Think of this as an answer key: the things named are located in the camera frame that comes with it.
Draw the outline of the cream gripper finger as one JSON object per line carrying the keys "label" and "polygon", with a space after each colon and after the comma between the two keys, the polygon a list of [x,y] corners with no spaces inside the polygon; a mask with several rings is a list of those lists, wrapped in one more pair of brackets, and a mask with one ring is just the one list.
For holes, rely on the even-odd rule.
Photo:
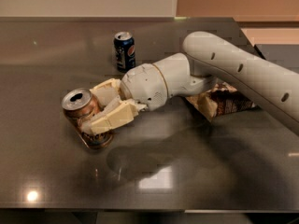
{"label": "cream gripper finger", "polygon": [[91,88],[90,92],[101,107],[119,106],[121,104],[120,84],[119,79],[111,78]]}
{"label": "cream gripper finger", "polygon": [[117,96],[102,112],[84,121],[81,131],[88,135],[106,133],[133,121],[139,112],[146,108],[146,105],[139,104],[133,99],[122,100],[120,96]]}

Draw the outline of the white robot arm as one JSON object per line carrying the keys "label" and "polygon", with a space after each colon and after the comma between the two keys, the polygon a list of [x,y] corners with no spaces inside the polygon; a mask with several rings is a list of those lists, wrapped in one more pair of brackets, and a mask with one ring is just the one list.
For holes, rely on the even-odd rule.
{"label": "white robot arm", "polygon": [[104,110],[82,123],[89,135],[131,122],[141,110],[152,111],[174,96],[210,90],[219,78],[234,86],[292,132],[299,134],[299,74],[245,52],[224,39],[194,32],[183,41],[182,53],[144,63],[122,79],[91,89]]}

